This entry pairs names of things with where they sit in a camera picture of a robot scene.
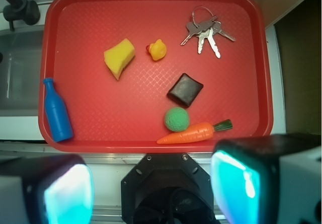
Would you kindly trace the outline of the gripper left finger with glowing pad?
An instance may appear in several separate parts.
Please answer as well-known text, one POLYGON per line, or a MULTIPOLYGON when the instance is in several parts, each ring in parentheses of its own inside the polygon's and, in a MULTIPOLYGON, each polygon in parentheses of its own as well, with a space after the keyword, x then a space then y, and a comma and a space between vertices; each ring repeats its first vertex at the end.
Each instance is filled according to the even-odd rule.
POLYGON ((90 223, 94 181, 75 154, 1 160, 1 223, 90 223))

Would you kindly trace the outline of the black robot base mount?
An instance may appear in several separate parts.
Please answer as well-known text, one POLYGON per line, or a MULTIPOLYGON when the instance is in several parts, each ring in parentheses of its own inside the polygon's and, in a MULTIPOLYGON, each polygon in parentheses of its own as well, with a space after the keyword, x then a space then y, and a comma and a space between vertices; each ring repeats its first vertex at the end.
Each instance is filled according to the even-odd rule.
POLYGON ((125 223, 219 223, 210 175, 188 154, 146 154, 121 180, 125 223))

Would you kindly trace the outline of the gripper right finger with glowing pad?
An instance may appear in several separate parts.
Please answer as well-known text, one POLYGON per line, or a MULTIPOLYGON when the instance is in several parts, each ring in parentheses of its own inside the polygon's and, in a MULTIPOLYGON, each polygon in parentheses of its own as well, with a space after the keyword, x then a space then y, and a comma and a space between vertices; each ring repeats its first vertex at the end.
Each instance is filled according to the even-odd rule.
POLYGON ((221 140, 210 177, 229 223, 321 223, 320 135, 221 140))

